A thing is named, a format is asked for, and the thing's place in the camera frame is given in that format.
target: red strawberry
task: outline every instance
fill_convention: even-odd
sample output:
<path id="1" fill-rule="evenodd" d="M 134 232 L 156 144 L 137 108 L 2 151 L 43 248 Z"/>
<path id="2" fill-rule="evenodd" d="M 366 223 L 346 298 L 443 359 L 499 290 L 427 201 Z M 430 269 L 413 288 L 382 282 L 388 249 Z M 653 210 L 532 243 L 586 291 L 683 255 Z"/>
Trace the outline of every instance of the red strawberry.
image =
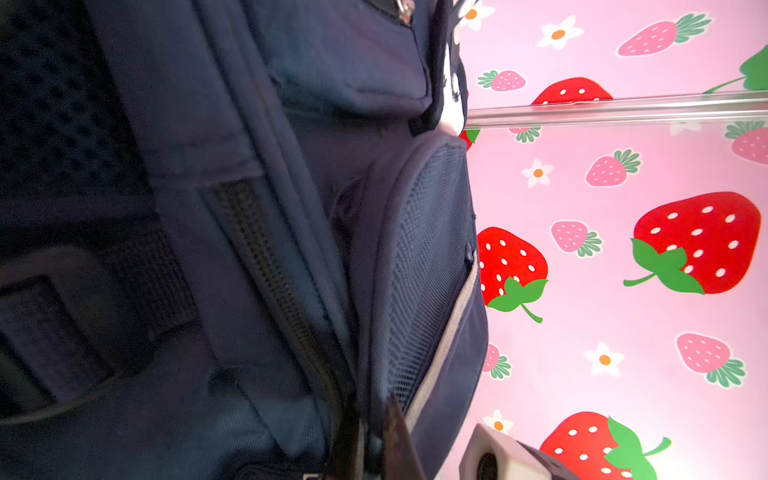
<path id="1" fill-rule="evenodd" d="M 490 372 L 492 379 L 503 380 L 504 377 L 509 376 L 510 370 L 512 370 L 512 365 L 509 365 L 509 362 L 507 362 L 507 357 L 499 356 L 496 345 L 489 343 L 482 371 L 485 373 Z"/>
<path id="2" fill-rule="evenodd" d="M 760 211 L 734 192 L 717 192 L 662 205 L 634 228 L 634 259 L 676 292 L 721 293 L 750 267 L 760 233 Z"/>
<path id="3" fill-rule="evenodd" d="M 522 142 L 522 143 L 530 143 L 532 144 L 534 140 L 536 140 L 539 135 L 539 131 L 541 130 L 541 127 L 529 127 L 529 128 L 510 128 L 509 133 L 513 135 L 517 135 L 515 137 L 515 140 Z"/>
<path id="4" fill-rule="evenodd" d="M 589 78 L 576 77 L 548 86 L 531 105 L 567 104 L 575 101 L 612 100 L 613 97 Z"/>
<path id="5" fill-rule="evenodd" d="M 469 150 L 477 141 L 479 134 L 480 130 L 464 130 L 458 137 L 467 142 L 467 150 Z"/>
<path id="6" fill-rule="evenodd" d="M 688 369 L 707 374 L 709 383 L 719 382 L 724 389 L 741 386 L 742 378 L 739 377 L 746 378 L 744 362 L 732 359 L 730 347 L 722 340 L 697 333 L 681 333 L 677 337 L 677 351 Z"/>
<path id="7" fill-rule="evenodd" d="M 706 26 L 712 23 L 712 19 L 706 17 L 704 13 L 689 13 L 677 23 L 669 20 L 654 23 L 632 35 L 632 38 L 619 47 L 617 53 L 622 57 L 653 55 L 666 50 L 673 43 L 684 43 L 707 30 Z"/>
<path id="8" fill-rule="evenodd" d="M 645 458 L 666 450 L 667 438 L 643 453 L 632 430 L 599 413 L 580 412 L 566 418 L 541 444 L 581 480 L 656 480 L 654 467 Z"/>
<path id="9" fill-rule="evenodd" d="M 491 88 L 494 91 L 513 91 L 523 88 L 525 79 L 512 70 L 505 70 L 502 73 L 491 70 L 485 72 L 482 77 L 478 77 L 478 85 L 483 88 Z"/>
<path id="10" fill-rule="evenodd" d="M 731 150 L 739 157 L 768 165 L 768 127 L 764 121 L 738 121 L 728 125 L 726 138 L 733 138 Z"/>
<path id="11" fill-rule="evenodd" d="M 636 174 L 640 154 L 632 150 L 616 150 L 614 156 L 598 158 L 584 178 L 591 187 L 618 187 L 627 181 L 627 174 Z"/>
<path id="12" fill-rule="evenodd" d="M 502 312 L 519 306 L 535 321 L 526 303 L 535 302 L 547 283 L 547 260 L 536 247 L 498 227 L 478 235 L 480 289 L 485 305 Z"/>
<path id="13" fill-rule="evenodd" d="M 591 232 L 582 222 L 560 220 L 552 224 L 552 239 L 565 253 L 578 252 L 580 257 L 591 257 L 601 252 L 603 243 L 598 232 Z"/>

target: zipper teeth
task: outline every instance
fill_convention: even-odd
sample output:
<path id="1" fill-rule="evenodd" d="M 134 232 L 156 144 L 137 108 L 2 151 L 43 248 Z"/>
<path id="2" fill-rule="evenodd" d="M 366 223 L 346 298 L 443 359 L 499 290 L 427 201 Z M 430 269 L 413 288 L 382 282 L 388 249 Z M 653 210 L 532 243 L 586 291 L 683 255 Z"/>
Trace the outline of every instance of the zipper teeth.
<path id="1" fill-rule="evenodd" d="M 335 435 L 342 413 L 339 387 L 326 367 L 328 362 L 317 344 L 309 322 L 296 306 L 296 295 L 276 259 L 258 200 L 245 180 L 220 185 L 215 187 L 214 191 L 230 220 L 230 228 L 236 240 L 239 240 L 250 255 L 249 260 L 252 261 L 247 262 L 247 265 L 256 267 L 255 270 L 249 269 L 251 275 L 258 275 L 260 283 L 266 285 L 267 291 L 260 293 L 271 297 L 278 309 L 276 321 L 286 327 L 287 332 L 299 343 L 304 358 L 323 384 L 331 408 L 332 433 Z"/>

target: pocket trim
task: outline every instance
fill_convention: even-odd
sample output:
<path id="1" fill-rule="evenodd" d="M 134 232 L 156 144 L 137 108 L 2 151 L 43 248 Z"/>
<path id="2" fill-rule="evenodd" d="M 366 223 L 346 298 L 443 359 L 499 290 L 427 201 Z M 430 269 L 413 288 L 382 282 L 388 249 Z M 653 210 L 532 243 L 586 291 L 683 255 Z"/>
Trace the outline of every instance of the pocket trim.
<path id="1" fill-rule="evenodd" d="M 475 291 L 475 281 L 478 277 L 477 250 L 475 251 L 474 257 L 475 259 L 472 261 L 472 269 L 469 271 L 469 275 L 464 282 L 462 290 L 458 293 L 458 298 L 456 299 L 456 303 L 454 303 L 448 324 L 443 331 L 440 344 L 438 344 L 437 350 L 435 351 L 432 364 L 430 364 L 426 375 L 424 375 L 422 384 L 416 390 L 416 394 L 411 401 L 411 406 L 408 409 L 406 425 L 408 426 L 409 432 L 415 427 L 416 422 L 418 422 L 422 410 L 424 409 L 424 405 L 426 405 L 427 400 L 429 400 L 429 397 L 432 395 L 432 391 L 435 389 L 437 378 L 440 376 L 440 371 L 445 364 L 445 359 L 448 358 L 453 339 L 456 336 L 456 332 L 458 332 L 458 327 L 462 322 L 464 312 L 467 310 L 469 300 L 472 298 L 472 293 Z"/>

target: pink background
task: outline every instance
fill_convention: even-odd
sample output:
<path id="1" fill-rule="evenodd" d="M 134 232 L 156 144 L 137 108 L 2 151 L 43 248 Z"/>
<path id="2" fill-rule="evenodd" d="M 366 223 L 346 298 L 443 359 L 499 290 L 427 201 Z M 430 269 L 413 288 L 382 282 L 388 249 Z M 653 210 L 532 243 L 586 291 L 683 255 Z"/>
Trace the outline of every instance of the pink background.
<path id="1" fill-rule="evenodd" d="M 660 480 L 766 478 L 766 237 L 759 238 L 746 276 L 725 293 L 676 293 L 657 279 L 622 284 L 647 274 L 634 262 L 630 238 L 655 207 L 734 191 L 768 214 L 768 166 L 736 156 L 724 132 L 723 124 L 677 136 L 665 124 L 545 127 L 533 144 L 515 141 L 506 130 L 480 133 L 468 153 L 478 232 L 501 227 L 531 243 L 547 260 L 550 281 L 529 305 L 544 317 L 542 324 L 521 309 L 487 309 L 490 343 L 508 357 L 511 375 L 481 377 L 442 480 L 458 478 L 475 424 L 494 410 L 515 424 L 512 436 L 537 448 L 581 411 L 613 416 L 637 433 L 646 451 L 666 436 L 672 446 L 649 457 Z M 626 184 L 585 183 L 595 160 L 627 148 L 641 154 L 642 165 Z M 535 158 L 554 166 L 550 185 L 527 187 L 521 171 Z M 556 220 L 586 223 L 600 234 L 603 251 L 591 258 L 562 252 L 550 235 Z M 728 343 L 745 363 L 743 386 L 725 390 L 688 370 L 675 345 L 686 331 Z M 599 342 L 626 356 L 620 376 L 591 374 L 584 352 Z"/>
<path id="2" fill-rule="evenodd" d="M 462 28 L 470 108 L 528 105 L 547 86 L 586 77 L 614 98 L 701 93 L 741 77 L 739 66 L 768 44 L 768 2 L 764 0 L 666 0 L 616 2 L 512 2 L 485 0 L 495 13 L 479 31 Z M 676 22 L 688 13 L 707 13 L 707 31 L 656 55 L 619 57 L 616 50 L 656 22 Z M 576 15 L 584 34 L 557 51 L 537 47 L 542 25 Z M 520 90 L 493 91 L 477 83 L 490 70 L 513 70 L 527 84 Z M 722 91 L 740 90 L 736 82 Z"/>

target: mesh pocket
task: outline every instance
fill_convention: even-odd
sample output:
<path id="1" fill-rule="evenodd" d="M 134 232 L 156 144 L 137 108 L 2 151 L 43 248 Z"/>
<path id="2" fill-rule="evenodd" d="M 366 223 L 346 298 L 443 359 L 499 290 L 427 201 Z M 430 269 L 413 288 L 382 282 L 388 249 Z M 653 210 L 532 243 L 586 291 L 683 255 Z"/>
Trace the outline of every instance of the mesh pocket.
<path id="1" fill-rule="evenodd" d="M 0 45 L 0 197 L 149 191 L 81 2 L 3 2 Z"/>
<path id="2" fill-rule="evenodd" d="M 416 178 L 400 219 L 390 277 L 387 380 L 407 409 L 466 280 L 466 244 L 475 242 L 461 148 L 437 150 Z"/>

